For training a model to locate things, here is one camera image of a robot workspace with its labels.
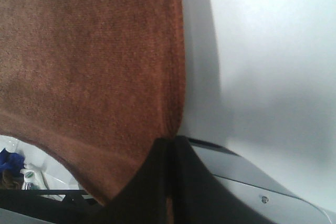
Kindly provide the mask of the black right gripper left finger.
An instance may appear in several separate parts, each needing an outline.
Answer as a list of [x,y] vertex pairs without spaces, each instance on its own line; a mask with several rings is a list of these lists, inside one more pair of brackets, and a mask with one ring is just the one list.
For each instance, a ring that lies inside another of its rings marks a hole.
[[100,223],[166,223],[166,161],[169,141],[159,138],[126,187],[104,207]]

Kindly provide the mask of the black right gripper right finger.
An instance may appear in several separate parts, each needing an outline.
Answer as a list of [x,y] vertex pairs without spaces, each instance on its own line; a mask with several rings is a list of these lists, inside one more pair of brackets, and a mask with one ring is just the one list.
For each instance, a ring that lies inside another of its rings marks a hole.
[[174,223],[252,223],[250,209],[208,171],[187,137],[169,145]]

